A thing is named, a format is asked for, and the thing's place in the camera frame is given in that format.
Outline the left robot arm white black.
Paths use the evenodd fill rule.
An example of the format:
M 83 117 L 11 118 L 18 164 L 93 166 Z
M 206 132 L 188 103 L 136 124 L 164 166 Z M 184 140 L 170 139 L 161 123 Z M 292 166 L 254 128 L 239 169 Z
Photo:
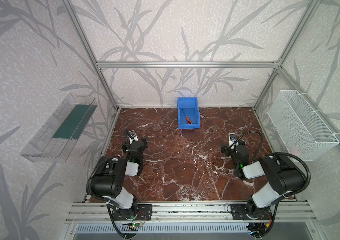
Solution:
M 105 202 L 110 214 L 132 219 L 138 214 L 137 198 L 124 188 L 125 176 L 140 176 L 144 168 L 143 151 L 148 147 L 142 137 L 132 141 L 125 149 L 126 157 L 101 157 L 90 175 L 86 192 Z

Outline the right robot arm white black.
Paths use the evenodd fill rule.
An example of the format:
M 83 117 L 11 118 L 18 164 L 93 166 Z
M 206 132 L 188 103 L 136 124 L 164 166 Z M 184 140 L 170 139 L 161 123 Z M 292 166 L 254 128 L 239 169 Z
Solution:
M 221 152 L 230 156 L 234 173 L 241 180 L 266 177 L 267 183 L 251 195 L 246 204 L 233 204 L 229 212 L 235 220 L 259 219 L 270 212 L 281 200 L 305 190 L 311 180 L 311 172 L 299 157 L 283 152 L 271 153 L 249 162 L 249 151 L 241 141 L 239 144 L 221 145 Z

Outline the orange handled screwdriver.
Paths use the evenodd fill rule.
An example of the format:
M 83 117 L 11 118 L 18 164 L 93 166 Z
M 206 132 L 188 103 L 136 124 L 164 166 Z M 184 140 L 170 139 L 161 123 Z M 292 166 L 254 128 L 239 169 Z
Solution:
M 185 111 L 184 110 L 182 110 L 182 112 L 184 113 L 184 115 L 185 115 L 185 118 L 186 118 L 186 121 L 187 121 L 187 124 L 188 125 L 192 125 L 192 121 L 190 120 L 190 118 L 187 116 L 187 114 L 185 113 Z

